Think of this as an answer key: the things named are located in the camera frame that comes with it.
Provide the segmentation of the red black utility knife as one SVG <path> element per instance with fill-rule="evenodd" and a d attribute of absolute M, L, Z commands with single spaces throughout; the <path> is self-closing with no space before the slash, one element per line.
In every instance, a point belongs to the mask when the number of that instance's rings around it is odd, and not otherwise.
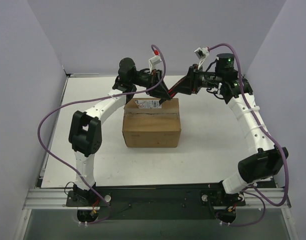
<path fill-rule="evenodd" d="M 179 85 L 172 86 L 168 93 L 162 94 L 162 97 L 160 99 L 166 99 L 167 101 L 170 101 L 176 94 L 180 93 L 181 87 Z"/>

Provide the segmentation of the brown cardboard express box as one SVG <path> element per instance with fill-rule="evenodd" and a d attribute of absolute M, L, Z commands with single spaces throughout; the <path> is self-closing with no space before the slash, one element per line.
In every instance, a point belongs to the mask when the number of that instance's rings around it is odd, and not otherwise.
<path fill-rule="evenodd" d="M 129 148 L 176 148 L 181 135 L 179 100 L 134 98 L 124 107 L 122 133 Z"/>

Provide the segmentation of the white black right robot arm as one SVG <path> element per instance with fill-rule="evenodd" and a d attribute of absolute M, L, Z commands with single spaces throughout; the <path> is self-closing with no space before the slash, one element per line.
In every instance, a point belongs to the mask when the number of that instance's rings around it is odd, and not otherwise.
<path fill-rule="evenodd" d="M 247 142 L 250 156 L 238 163 L 238 170 L 223 180 L 227 194 L 241 192 L 250 184 L 275 176 L 283 167 L 283 158 L 288 157 L 285 147 L 279 148 L 270 137 L 259 113 L 259 106 L 249 82 L 239 76 L 234 68 L 235 56 L 220 53 L 212 63 L 214 72 L 203 71 L 200 64 L 189 67 L 187 74 L 173 85 L 168 94 L 197 94 L 206 88 L 214 95 L 220 95 L 234 113 Z"/>

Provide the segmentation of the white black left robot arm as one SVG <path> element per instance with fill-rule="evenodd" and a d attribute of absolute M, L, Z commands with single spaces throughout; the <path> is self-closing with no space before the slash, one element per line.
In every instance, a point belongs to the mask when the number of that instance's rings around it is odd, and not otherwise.
<path fill-rule="evenodd" d="M 77 199 L 85 206 L 95 201 L 94 157 L 102 144 L 102 125 L 120 107 L 125 106 L 135 95 L 137 87 L 146 88 L 155 98 L 169 100 L 168 89 L 163 82 L 165 72 L 156 65 L 165 60 L 156 55 L 149 59 L 149 69 L 137 70 L 133 59 L 126 57 L 119 63 L 118 76 L 108 97 L 100 100 L 84 112 L 72 116 L 69 132 L 78 171 L 73 186 Z"/>

